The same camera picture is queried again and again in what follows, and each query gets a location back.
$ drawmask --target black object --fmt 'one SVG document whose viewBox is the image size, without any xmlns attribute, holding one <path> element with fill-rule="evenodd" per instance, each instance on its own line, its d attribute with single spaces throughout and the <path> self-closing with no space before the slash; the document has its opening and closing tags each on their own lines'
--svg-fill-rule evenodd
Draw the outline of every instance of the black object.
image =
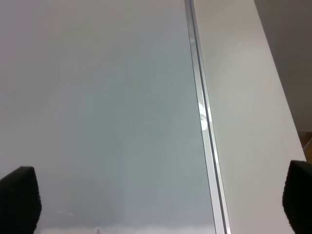
<svg viewBox="0 0 312 234">
<path fill-rule="evenodd" d="M 33 234 L 40 213 L 33 167 L 19 167 L 0 180 L 0 234 Z"/>
<path fill-rule="evenodd" d="M 283 207 L 296 234 L 312 234 L 312 165 L 291 161 L 283 193 Z"/>
</svg>

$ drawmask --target metal strip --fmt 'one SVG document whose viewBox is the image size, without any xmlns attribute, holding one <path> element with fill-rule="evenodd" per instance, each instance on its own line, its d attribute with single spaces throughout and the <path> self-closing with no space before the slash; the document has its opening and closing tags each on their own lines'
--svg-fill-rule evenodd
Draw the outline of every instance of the metal strip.
<svg viewBox="0 0 312 234">
<path fill-rule="evenodd" d="M 194 0 L 185 0 L 185 9 L 190 37 L 198 108 L 200 113 L 200 121 L 202 123 L 202 136 L 211 202 L 214 213 L 215 232 L 216 234 L 231 234 L 218 153 L 216 150 L 215 132 L 208 98 L 204 64 L 200 49 Z"/>
</svg>

